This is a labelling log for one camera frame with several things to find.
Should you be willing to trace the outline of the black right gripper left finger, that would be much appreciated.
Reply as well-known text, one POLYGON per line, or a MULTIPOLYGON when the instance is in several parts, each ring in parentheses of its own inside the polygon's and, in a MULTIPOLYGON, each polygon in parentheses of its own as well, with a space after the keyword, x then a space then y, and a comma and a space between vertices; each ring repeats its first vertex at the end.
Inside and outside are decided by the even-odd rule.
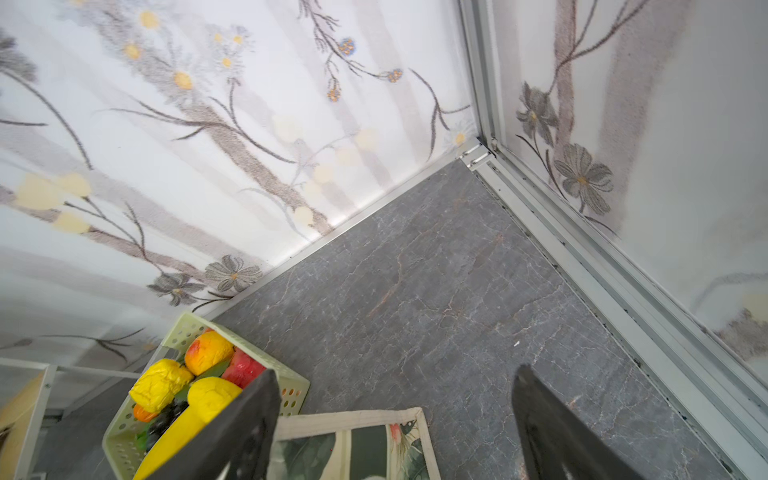
POLYGON ((265 479, 282 400, 267 370, 151 479, 265 479))

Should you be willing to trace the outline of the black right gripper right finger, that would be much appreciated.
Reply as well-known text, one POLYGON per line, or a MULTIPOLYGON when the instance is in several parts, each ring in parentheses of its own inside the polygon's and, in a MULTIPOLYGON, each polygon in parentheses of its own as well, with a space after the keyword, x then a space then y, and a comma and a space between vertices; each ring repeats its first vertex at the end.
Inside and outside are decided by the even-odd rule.
POLYGON ((511 404, 530 479, 639 479, 536 376, 530 365, 515 373, 511 404))

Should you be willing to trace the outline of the cream canvas grocery bag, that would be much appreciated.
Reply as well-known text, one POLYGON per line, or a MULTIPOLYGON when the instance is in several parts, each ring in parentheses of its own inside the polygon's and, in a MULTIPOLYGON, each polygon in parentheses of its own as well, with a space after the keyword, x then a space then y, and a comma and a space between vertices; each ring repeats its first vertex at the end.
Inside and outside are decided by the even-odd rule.
POLYGON ((299 415, 278 420, 268 479, 441 477, 420 407, 299 415))

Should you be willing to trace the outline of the orange peach fruit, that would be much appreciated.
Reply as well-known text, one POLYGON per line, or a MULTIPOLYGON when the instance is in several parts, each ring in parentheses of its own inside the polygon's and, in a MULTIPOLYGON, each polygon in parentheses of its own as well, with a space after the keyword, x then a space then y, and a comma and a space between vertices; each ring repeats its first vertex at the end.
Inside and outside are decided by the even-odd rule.
POLYGON ((186 368, 200 376, 217 364, 229 360, 235 353, 235 346, 214 330, 205 331, 188 347, 184 355, 186 368))

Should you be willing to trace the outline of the yellow bell pepper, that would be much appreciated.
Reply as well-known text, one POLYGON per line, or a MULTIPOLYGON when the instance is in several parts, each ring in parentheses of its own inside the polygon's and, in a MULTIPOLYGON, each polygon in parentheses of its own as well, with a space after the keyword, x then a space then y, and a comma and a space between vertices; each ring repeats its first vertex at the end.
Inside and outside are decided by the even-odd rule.
POLYGON ((182 364, 162 359, 152 364, 136 381, 129 395, 149 413, 160 413, 195 376, 182 364))

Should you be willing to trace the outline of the green plastic fruit basket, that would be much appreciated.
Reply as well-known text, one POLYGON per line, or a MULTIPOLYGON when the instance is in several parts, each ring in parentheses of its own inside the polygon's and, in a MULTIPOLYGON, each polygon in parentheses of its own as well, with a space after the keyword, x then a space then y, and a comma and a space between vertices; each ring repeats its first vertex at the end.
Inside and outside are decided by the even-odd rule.
POLYGON ((119 479, 146 479, 256 378, 274 372, 282 416, 310 382, 226 327, 184 313, 117 411, 102 447, 119 479))

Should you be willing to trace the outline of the white wooden two-tier shelf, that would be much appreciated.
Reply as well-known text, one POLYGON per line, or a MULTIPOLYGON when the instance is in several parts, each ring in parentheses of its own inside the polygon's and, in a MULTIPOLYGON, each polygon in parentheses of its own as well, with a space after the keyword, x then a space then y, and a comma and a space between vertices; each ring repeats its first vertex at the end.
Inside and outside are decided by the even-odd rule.
POLYGON ((120 381, 135 380, 137 372, 98 369, 1 358, 1 372, 30 373, 30 380, 5 403, 1 403, 1 478, 29 479, 36 443, 59 373, 75 373, 120 381))

